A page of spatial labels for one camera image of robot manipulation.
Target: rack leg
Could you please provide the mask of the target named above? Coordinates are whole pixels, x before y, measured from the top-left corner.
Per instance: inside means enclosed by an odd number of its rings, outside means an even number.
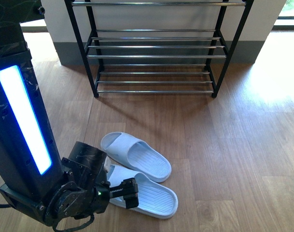
[[[65,5],[66,5],[66,8],[68,10],[69,16],[70,16],[70,22],[72,24],[72,27],[73,27],[73,30],[74,30],[74,33],[75,33],[75,37],[76,37],[76,40],[77,40],[77,44],[78,44],[78,47],[79,47],[81,57],[82,57],[83,62],[84,62],[84,67],[85,67],[85,70],[86,70],[86,73],[87,73],[87,76],[88,76],[88,79],[89,79],[89,82],[90,82],[90,86],[91,86],[91,89],[92,89],[92,92],[93,92],[93,96],[95,98],[98,98],[98,91],[97,91],[97,88],[95,87],[95,84],[94,84],[94,81],[93,81],[92,72],[91,72],[90,65],[89,65],[89,62],[88,62],[88,59],[87,59],[87,54],[86,54],[85,49],[84,49],[84,44],[83,44],[83,41],[81,39],[81,35],[80,35],[79,28],[78,28],[78,25],[77,25],[75,13],[73,11],[73,6],[71,5],[71,0],[64,0],[64,2],[65,2]]]
[[[220,74],[220,77],[219,77],[219,80],[218,80],[218,83],[216,85],[216,88],[214,90],[214,93],[212,94],[212,97],[213,98],[216,98],[216,96],[218,95],[218,92],[219,92],[219,89],[221,87],[221,84],[223,82],[223,79],[224,79],[224,76],[226,74],[226,71],[227,71],[227,68],[228,68],[228,65],[230,63],[230,60],[233,56],[233,53],[235,51],[235,48],[237,46],[237,43],[238,43],[238,40],[240,38],[240,35],[242,33],[242,30],[243,30],[243,27],[244,27],[244,24],[245,22],[247,21],[247,18],[248,18],[248,15],[250,13],[250,10],[251,10],[251,7],[253,5],[253,2],[254,0],[247,0],[246,1],[247,4],[245,6],[245,9],[243,11],[243,14],[242,14],[242,17],[241,17],[241,20],[239,22],[239,25],[238,25],[238,28],[237,28],[237,31],[236,31],[236,34],[234,36],[234,39],[233,39],[233,42],[232,42],[232,45],[230,46],[230,49],[229,49],[229,52],[228,52],[228,56],[225,60],[225,63],[224,63],[224,66],[222,68],[222,71],[221,71],[221,74]]]

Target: white wall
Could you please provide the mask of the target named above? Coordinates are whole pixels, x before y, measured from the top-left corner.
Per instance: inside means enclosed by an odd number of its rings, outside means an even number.
[[[255,0],[240,40],[265,41],[285,2],[286,0]],[[42,0],[42,4],[46,9],[45,21],[53,41],[76,42],[64,1]],[[74,7],[74,11],[82,39],[86,41],[90,26],[85,7]],[[94,9],[98,29],[212,29],[215,26],[218,11],[219,7],[174,6]],[[227,9],[222,26],[222,33],[227,41],[233,39],[242,11],[243,7]]]

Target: screw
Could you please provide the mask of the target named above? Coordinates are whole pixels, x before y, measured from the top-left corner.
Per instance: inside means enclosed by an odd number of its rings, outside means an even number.
[[[43,8],[42,6],[39,7],[37,10],[39,11],[40,15],[45,14],[45,8]]]

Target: wall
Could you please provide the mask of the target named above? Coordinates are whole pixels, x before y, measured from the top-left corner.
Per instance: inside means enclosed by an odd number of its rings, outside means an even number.
[[[255,0],[233,62],[254,63],[286,0]],[[42,0],[46,9],[45,21],[62,64],[81,64],[79,51],[69,16],[62,0]],[[83,41],[90,32],[84,7],[74,7]],[[99,7],[94,9],[98,29],[211,29],[219,7]],[[228,42],[233,40],[243,7],[229,7],[222,33]]]

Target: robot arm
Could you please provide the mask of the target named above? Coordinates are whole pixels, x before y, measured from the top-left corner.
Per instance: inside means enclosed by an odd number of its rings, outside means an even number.
[[[110,188],[110,160],[103,151],[77,142],[60,160],[31,54],[19,23],[43,18],[40,0],[0,0],[0,192],[14,209],[52,226],[67,217],[103,213],[110,198],[138,206],[135,179]]]

